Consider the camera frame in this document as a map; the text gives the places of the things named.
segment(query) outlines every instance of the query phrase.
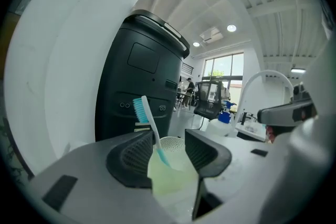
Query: ceiling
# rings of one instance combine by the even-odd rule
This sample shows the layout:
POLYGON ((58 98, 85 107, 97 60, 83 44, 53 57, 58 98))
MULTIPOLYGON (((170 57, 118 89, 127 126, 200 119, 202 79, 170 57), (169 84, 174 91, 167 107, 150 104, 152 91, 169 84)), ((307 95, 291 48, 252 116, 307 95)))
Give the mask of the ceiling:
POLYGON ((191 57, 252 42, 262 69, 294 76, 294 65, 306 68, 327 39, 318 0, 139 0, 146 9, 179 31, 191 44, 191 57), (237 26, 233 33, 228 25, 237 26), (201 34, 216 27, 223 38, 210 44, 201 34), (198 42, 199 47, 192 46, 198 42))

